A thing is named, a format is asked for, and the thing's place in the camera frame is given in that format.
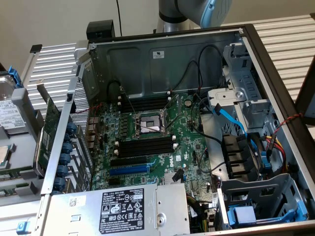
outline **motherboard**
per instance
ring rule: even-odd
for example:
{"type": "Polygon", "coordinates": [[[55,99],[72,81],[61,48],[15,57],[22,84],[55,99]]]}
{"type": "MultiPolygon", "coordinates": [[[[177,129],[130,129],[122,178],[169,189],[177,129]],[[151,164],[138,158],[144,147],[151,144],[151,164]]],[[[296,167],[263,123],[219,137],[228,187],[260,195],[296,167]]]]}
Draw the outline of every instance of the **motherboard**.
{"type": "MultiPolygon", "coordinates": [[[[202,169],[210,168],[209,157],[202,155],[207,148],[205,138],[191,127],[192,99],[187,93],[179,94],[176,99],[166,100],[166,109],[149,111],[130,100],[139,112],[117,104],[99,106],[90,124],[91,133],[97,136],[90,138],[95,140],[92,190],[183,182],[189,195],[211,201],[207,186],[211,182],[210,174],[202,173],[197,164],[198,159],[202,169]],[[146,163],[148,171],[130,174],[121,167],[137,163],[146,163]],[[174,182],[173,177],[179,170],[183,179],[174,182]]],[[[196,112],[198,108],[193,109],[193,114],[196,112]]]]}

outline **warning label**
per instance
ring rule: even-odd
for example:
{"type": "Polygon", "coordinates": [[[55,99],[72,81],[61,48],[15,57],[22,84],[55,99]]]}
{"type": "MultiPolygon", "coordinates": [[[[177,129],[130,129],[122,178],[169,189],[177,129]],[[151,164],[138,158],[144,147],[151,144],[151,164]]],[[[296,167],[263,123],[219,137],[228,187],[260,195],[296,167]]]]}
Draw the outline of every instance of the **warning label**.
{"type": "Polygon", "coordinates": [[[103,193],[99,231],[112,234],[144,229],[144,189],[103,193]]]}
{"type": "Polygon", "coordinates": [[[0,125],[5,129],[25,127],[18,108],[11,100],[0,101],[0,125]]]}

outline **barcode sticker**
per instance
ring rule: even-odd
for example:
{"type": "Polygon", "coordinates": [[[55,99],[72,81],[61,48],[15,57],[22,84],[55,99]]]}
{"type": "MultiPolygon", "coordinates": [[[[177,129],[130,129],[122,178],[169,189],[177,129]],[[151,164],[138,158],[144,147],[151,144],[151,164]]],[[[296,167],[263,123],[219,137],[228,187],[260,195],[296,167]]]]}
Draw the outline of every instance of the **barcode sticker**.
{"type": "Polygon", "coordinates": [[[69,199],[69,206],[70,207],[81,207],[85,205],[85,201],[87,199],[87,196],[78,196],[75,198],[70,198],[69,199]]]}
{"type": "Polygon", "coordinates": [[[25,127],[18,108],[11,100],[0,101],[0,125],[5,129],[25,127]]]}

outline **screw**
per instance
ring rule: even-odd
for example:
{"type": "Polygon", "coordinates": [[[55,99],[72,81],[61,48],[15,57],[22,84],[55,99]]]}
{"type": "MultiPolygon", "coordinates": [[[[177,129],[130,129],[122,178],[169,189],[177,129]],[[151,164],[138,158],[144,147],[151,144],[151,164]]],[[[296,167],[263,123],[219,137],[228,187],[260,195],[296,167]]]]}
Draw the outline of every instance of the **screw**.
{"type": "Polygon", "coordinates": [[[241,92],[236,92],[235,96],[236,96],[237,98],[241,98],[243,95],[242,95],[241,92]]]}

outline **ram slot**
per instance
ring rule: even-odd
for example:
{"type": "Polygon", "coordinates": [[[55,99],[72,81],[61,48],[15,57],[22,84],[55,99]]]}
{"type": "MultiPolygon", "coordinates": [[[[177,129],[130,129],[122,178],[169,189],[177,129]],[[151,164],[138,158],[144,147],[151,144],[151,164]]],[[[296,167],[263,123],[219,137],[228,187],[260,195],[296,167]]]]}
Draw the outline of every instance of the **ram slot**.
{"type": "Polygon", "coordinates": [[[119,157],[133,157],[153,154],[173,153],[170,137],[120,142],[119,157]]]}
{"type": "MultiPolygon", "coordinates": [[[[153,97],[153,98],[141,98],[132,99],[131,104],[136,112],[151,111],[163,109],[168,100],[167,97],[153,97]]],[[[122,102],[122,113],[132,112],[133,109],[130,103],[126,100],[122,102]]]]}

